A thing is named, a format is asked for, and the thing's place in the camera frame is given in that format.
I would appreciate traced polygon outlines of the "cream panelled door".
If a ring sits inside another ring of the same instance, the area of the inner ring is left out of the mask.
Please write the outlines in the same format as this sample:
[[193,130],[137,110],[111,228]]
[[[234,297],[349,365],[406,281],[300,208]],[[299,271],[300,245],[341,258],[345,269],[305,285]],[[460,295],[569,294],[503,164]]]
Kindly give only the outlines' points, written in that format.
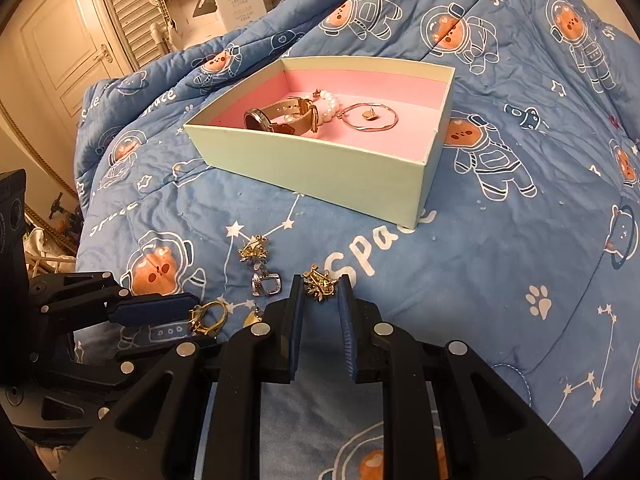
[[1,44],[40,110],[70,134],[85,90],[130,72],[103,0],[22,0]]

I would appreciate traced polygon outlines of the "pale green pink-lined box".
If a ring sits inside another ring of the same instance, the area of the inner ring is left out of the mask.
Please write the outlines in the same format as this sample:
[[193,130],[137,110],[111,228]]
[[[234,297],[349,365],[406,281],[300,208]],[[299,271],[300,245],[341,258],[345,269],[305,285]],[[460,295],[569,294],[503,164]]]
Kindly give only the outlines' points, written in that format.
[[[455,72],[399,58],[281,58],[214,99],[186,132],[210,166],[412,229],[442,154]],[[245,128],[250,108],[294,96],[318,108],[316,133]],[[364,133],[335,117],[358,102],[390,106],[398,125]]]

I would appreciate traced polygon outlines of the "gold starburst earring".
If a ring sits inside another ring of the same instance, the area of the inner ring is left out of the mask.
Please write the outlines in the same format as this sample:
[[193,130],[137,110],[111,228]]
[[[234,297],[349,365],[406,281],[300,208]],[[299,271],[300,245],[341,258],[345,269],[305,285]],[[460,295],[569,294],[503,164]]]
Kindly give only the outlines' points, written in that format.
[[238,250],[240,261],[250,266],[266,263],[269,258],[268,244],[269,240],[266,236],[256,235],[251,237]]
[[337,292],[337,280],[329,271],[321,271],[316,264],[303,273],[303,285],[305,295],[318,302],[333,297]]

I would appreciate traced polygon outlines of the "white louvered closet door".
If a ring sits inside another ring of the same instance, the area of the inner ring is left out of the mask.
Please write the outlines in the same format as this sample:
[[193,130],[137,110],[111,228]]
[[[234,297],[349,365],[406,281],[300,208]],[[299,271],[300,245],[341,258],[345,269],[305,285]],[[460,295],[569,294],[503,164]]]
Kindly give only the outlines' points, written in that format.
[[155,4],[149,0],[103,1],[120,45],[136,70],[163,55],[152,37],[151,27],[164,24]]

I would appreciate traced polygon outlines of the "white baby chair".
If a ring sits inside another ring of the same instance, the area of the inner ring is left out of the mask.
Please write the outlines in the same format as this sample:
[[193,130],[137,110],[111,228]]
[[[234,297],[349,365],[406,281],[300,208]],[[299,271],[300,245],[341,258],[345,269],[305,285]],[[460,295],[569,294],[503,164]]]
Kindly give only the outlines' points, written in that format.
[[150,25],[161,54],[184,50],[222,36],[226,28],[215,0],[149,0],[160,17]]

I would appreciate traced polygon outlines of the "rose gold bangle with charm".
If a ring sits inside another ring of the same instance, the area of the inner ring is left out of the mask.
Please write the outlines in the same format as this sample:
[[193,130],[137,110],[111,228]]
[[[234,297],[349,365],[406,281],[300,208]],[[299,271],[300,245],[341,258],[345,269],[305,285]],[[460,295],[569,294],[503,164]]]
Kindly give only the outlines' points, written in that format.
[[390,131],[398,125],[396,110],[383,103],[358,102],[343,107],[335,117],[359,132],[378,133]]

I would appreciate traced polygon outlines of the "gold square charm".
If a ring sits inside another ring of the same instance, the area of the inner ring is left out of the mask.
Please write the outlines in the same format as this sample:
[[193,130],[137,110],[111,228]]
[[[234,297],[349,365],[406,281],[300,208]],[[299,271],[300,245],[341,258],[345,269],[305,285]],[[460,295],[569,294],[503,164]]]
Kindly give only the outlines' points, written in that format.
[[262,322],[263,315],[264,314],[262,313],[262,310],[258,308],[250,310],[250,313],[246,316],[243,322],[243,326],[248,327],[248,326],[252,326],[254,324]]

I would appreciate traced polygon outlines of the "blue astronaut print quilt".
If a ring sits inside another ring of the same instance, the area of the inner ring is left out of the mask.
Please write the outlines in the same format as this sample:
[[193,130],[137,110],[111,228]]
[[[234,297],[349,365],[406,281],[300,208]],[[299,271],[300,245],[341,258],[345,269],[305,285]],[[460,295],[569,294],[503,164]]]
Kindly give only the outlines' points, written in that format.
[[[450,138],[415,228],[204,162],[186,122],[277,58],[454,68]],[[284,0],[89,87],[74,160],[78,266],[132,292],[264,302],[239,249],[318,264],[416,339],[462,339],[593,470],[639,405],[639,46],[582,0]]]

